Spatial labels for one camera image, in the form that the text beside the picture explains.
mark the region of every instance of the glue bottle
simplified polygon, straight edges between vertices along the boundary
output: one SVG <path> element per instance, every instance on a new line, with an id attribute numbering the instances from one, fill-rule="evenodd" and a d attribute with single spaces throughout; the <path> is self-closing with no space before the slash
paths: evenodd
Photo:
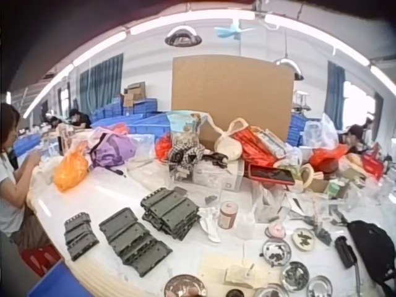
<path id="1" fill-rule="evenodd" d="M 241 216 L 236 227 L 236 235 L 243 240 L 252 239 L 255 225 L 256 221 L 252 212 Z"/>

